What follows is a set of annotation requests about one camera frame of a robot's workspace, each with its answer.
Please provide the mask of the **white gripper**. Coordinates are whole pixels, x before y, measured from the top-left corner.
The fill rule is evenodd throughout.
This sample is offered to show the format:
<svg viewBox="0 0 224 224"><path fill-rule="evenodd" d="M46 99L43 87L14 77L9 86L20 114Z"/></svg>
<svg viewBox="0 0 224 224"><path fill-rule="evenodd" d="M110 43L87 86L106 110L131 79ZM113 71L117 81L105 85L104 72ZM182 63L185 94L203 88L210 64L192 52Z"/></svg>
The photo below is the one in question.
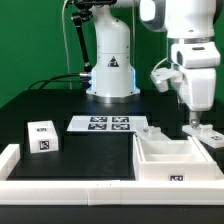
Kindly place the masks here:
<svg viewBox="0 0 224 224"><path fill-rule="evenodd" d="M221 56L214 42L198 44L173 44L171 47L172 68L175 75L171 84L181 100L191 110L189 125L200 125L201 111L209 110L214 101L216 70Z"/></svg>

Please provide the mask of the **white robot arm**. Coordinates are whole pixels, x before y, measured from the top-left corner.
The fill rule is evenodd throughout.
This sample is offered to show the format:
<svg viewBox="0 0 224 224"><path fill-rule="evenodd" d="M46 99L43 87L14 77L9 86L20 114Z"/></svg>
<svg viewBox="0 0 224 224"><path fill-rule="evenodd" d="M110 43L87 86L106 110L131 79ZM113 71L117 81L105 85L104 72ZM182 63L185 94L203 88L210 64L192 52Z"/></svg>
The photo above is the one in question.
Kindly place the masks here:
<svg viewBox="0 0 224 224"><path fill-rule="evenodd" d="M83 55L91 75L88 97L118 103L139 95L129 57L146 62L163 50L170 67L154 69L151 80L161 92L172 87L189 109L189 125L199 126L201 113L214 102L221 60L214 24L223 0L74 0L74 5L77 32L88 21L95 27L96 64Z"/></svg>

